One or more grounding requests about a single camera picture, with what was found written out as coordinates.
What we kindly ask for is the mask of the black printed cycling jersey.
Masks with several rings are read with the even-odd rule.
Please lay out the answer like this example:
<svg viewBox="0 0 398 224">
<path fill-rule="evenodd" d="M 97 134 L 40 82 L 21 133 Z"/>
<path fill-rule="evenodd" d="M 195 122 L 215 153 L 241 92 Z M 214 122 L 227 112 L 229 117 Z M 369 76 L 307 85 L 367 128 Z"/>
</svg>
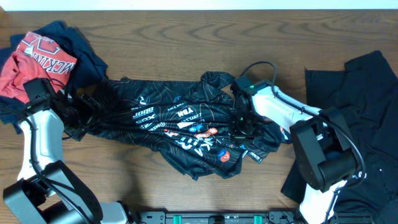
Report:
<svg viewBox="0 0 398 224">
<path fill-rule="evenodd" d="M 233 80 L 226 72 L 206 72 L 197 82 L 105 79 L 93 92 L 101 111 L 90 134 L 148 147 L 193 179 L 233 177 L 240 173 L 244 156 L 261 162 L 291 140 L 271 121 L 261 124 L 258 138 L 232 139 L 233 99 L 224 87 Z"/>
</svg>

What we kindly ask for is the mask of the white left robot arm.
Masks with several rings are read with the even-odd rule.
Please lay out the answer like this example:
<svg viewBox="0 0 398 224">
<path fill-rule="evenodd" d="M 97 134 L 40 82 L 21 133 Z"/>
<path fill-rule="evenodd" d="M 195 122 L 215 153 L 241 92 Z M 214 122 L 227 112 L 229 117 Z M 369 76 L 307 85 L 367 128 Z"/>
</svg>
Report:
<svg viewBox="0 0 398 224">
<path fill-rule="evenodd" d="M 67 167 L 63 135 L 79 141 L 101 106 L 92 97 L 55 91 L 47 78 L 24 83 L 28 103 L 16 111 L 24 133 L 17 182 L 3 199 L 21 223 L 138 223 L 121 201 L 100 202 Z"/>
</svg>

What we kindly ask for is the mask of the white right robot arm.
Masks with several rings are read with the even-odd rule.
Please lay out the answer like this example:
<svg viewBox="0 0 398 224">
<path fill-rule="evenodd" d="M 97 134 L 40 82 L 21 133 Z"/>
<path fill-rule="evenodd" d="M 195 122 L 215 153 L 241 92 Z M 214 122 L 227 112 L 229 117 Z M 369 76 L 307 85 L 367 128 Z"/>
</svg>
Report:
<svg viewBox="0 0 398 224">
<path fill-rule="evenodd" d="M 264 137 L 266 117 L 291 136 L 300 175 L 306 182 L 305 196 L 293 223 L 328 223 L 339 193 L 364 181 L 347 184 L 357 172 L 365 172 L 364 159 L 353 141 L 342 113 L 305 105 L 277 88 L 272 81 L 253 84 L 248 77 L 233 81 L 234 103 L 231 137 L 251 142 Z"/>
</svg>

